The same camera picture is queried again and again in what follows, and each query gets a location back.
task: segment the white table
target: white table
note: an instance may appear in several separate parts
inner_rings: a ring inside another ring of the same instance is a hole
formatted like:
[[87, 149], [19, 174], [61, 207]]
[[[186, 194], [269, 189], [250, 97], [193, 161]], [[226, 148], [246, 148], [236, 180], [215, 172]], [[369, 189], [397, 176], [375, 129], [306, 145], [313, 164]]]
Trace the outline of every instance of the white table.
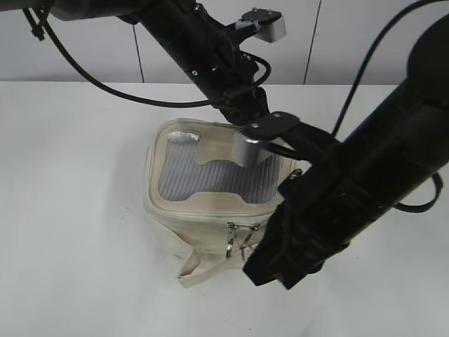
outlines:
[[[190, 85], [115, 86], [202, 99]], [[393, 88], [361, 88], [342, 136]], [[348, 87], [267, 90], [272, 110], [330, 130]], [[427, 214], [392, 211], [292, 291], [254, 287], [238, 270], [183, 289], [142, 205], [146, 148], [177, 117], [224, 121], [211, 108], [148, 107], [89, 84], [0, 83], [0, 336], [448, 335], [447, 190]]]

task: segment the bag lid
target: bag lid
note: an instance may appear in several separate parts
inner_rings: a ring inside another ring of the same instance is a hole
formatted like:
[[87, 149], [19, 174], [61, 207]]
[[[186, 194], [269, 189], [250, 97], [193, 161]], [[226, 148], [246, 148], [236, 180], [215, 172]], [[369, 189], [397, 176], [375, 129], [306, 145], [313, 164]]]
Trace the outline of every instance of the bag lid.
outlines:
[[231, 158], [234, 132], [228, 124], [192, 119], [163, 125], [147, 154], [147, 206], [183, 218], [272, 213], [292, 160], [273, 155], [255, 168], [240, 167]]

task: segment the zipper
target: zipper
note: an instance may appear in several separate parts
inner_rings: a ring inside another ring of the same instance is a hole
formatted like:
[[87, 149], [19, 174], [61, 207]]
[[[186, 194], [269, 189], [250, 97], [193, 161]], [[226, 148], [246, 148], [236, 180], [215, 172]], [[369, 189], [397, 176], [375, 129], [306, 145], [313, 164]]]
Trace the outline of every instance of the zipper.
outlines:
[[236, 225], [235, 223], [227, 223], [228, 228], [228, 234], [227, 234], [227, 248], [226, 248], [226, 259], [231, 258], [232, 255], [232, 249], [234, 248], [234, 240], [236, 237], [236, 231], [237, 230], [249, 230], [248, 235], [246, 235], [246, 238], [240, 245], [239, 250], [242, 254], [242, 259], [245, 261], [245, 254], [244, 250], [245, 248], [250, 248], [253, 250], [251, 245], [248, 245], [248, 242], [250, 241], [251, 237], [253, 236], [254, 232], [257, 232], [260, 229], [260, 224], [254, 225], [254, 226], [242, 226], [242, 225]]

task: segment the cable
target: cable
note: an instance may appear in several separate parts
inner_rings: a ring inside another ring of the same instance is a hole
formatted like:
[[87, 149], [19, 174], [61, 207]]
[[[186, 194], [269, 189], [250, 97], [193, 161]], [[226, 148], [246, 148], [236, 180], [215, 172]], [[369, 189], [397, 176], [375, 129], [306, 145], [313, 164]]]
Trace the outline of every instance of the cable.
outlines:
[[432, 176], [432, 181], [434, 182], [435, 185], [435, 197], [428, 202], [427, 204], [423, 204], [423, 205], [405, 205], [405, 204], [397, 204], [395, 205], [395, 209], [397, 209], [398, 211], [402, 211], [402, 212], [406, 212], [406, 213], [424, 213], [427, 212], [429, 209], [431, 209], [434, 204], [438, 201], [441, 191], [443, 190], [443, 179], [440, 176], [439, 173], [435, 173]]
[[380, 42], [385, 38], [387, 33], [390, 31], [390, 29], [393, 28], [394, 25], [396, 25], [396, 23], [398, 23], [403, 17], [405, 17], [410, 12], [413, 12], [415, 9], [419, 9], [423, 6], [426, 6], [426, 5], [435, 3], [435, 2], [442, 2], [442, 1], [447, 1], [447, 0], [416, 1], [415, 3], [405, 7], [402, 11], [400, 11], [398, 14], [396, 14], [396, 16], [394, 18], [392, 18], [390, 20], [390, 22], [387, 23], [387, 25], [379, 33], [379, 35], [377, 35], [377, 38], [374, 40], [373, 44], [368, 49], [365, 59], [363, 60], [361, 66], [360, 66], [360, 70], [358, 71], [357, 76], [354, 80], [354, 83], [352, 84], [351, 91], [349, 92], [349, 95], [348, 95], [346, 101], [344, 102], [342, 111], [340, 112], [340, 115], [338, 116], [337, 122], [335, 123], [334, 129], [331, 133], [331, 135], [333, 137], [335, 137], [337, 135], [338, 131], [340, 130], [342, 122], [343, 122], [344, 118], [346, 117], [347, 110], [348, 110], [349, 106], [351, 105], [351, 101], [354, 98], [354, 94], [356, 93], [356, 90], [362, 80], [363, 74], [366, 70], [366, 67], [368, 66], [368, 63], [370, 62], [371, 58], [373, 57], [373, 54], [374, 54], [375, 50], [377, 49], [377, 47], [380, 45]]
[[318, 21], [319, 21], [319, 18], [320, 18], [320, 12], [321, 12], [321, 5], [322, 5], [322, 3], [323, 3], [323, 0], [320, 0], [320, 2], [318, 3], [318, 9], [316, 10], [316, 19], [315, 19], [314, 31], [312, 32], [312, 36], [311, 36], [309, 55], [307, 56], [306, 70], [304, 71], [304, 80], [302, 81], [302, 85], [306, 84], [306, 82], [307, 82], [307, 75], [309, 74], [311, 54], [314, 51], [316, 30], [318, 29]]
[[[41, 11], [34, 11], [38, 17], [38, 19], [42, 19], [42, 13]], [[62, 54], [62, 56], [65, 58], [65, 60], [87, 81], [91, 82], [94, 86], [110, 93], [111, 95], [115, 95], [117, 97], [131, 100], [133, 102], [142, 103], [146, 105], [153, 105], [156, 107], [168, 107], [168, 108], [192, 108], [192, 107], [205, 107], [208, 105], [220, 105], [220, 104], [226, 104], [230, 99], [235, 98], [238, 95], [241, 95], [242, 93], [247, 93], [249, 91], [252, 91], [256, 89], [258, 86], [263, 84], [271, 74], [271, 66], [262, 58], [259, 58], [258, 56], [252, 55], [247, 53], [250, 57], [252, 57], [256, 62], [262, 64], [266, 71], [265, 73], [255, 81], [250, 86], [247, 86], [245, 88], [240, 88], [237, 91], [230, 91], [228, 93], [225, 93], [224, 97], [213, 99], [213, 100], [202, 100], [198, 102], [188, 102], [188, 103], [173, 103], [173, 102], [163, 102], [159, 100], [150, 100], [148, 98], [142, 98], [134, 95], [129, 95], [127, 93], [123, 93], [121, 91], [118, 91], [116, 89], [111, 88], [110, 86], [107, 86], [103, 84], [101, 81], [98, 81], [96, 78], [92, 77], [89, 73], [87, 73], [86, 70], [83, 69], [82, 66], [80, 66], [75, 59], [70, 55], [70, 53], [67, 51], [67, 49], [62, 45], [59, 38], [56, 36], [55, 32], [51, 28], [50, 24], [44, 20], [43, 22], [43, 28], [47, 32], [48, 36], [50, 37], [51, 41], [55, 44], [55, 47], [59, 50], [59, 52]]]
[[135, 42], [135, 51], [138, 54], [140, 76], [142, 77], [142, 83], [145, 83], [145, 76], [143, 75], [143, 68], [142, 68], [142, 59], [140, 58], [138, 35], [135, 32], [135, 25], [133, 25], [133, 34], [134, 34], [134, 42]]

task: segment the robotic arm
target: robotic arm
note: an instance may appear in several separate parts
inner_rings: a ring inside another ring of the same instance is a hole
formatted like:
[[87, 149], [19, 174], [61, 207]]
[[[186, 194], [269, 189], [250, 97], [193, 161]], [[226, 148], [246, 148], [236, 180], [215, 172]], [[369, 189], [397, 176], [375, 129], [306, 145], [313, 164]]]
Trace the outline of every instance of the robotic arm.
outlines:
[[[340, 143], [291, 114], [270, 114], [254, 81], [260, 59], [239, 45], [255, 35], [282, 37], [279, 12], [255, 8], [224, 26], [195, 0], [0, 0], [0, 11], [23, 8], [51, 8], [63, 20], [141, 22], [208, 98], [226, 98], [215, 107], [242, 126], [242, 162], [248, 154], [257, 161], [261, 148], [311, 162], [279, 187], [285, 201], [243, 269], [256, 285], [278, 279], [290, 289], [426, 179], [442, 188], [436, 173], [449, 161], [449, 15], [421, 36], [404, 82]], [[294, 150], [270, 143], [276, 138]]]
[[254, 81], [257, 62], [263, 60], [242, 52], [239, 45], [252, 36], [268, 42], [283, 37], [279, 12], [254, 8], [224, 26], [195, 0], [0, 1], [0, 11], [27, 7], [50, 8], [61, 20], [118, 16], [131, 24], [140, 22], [205, 96], [226, 98], [214, 107], [231, 124], [244, 125], [269, 113], [265, 91]]

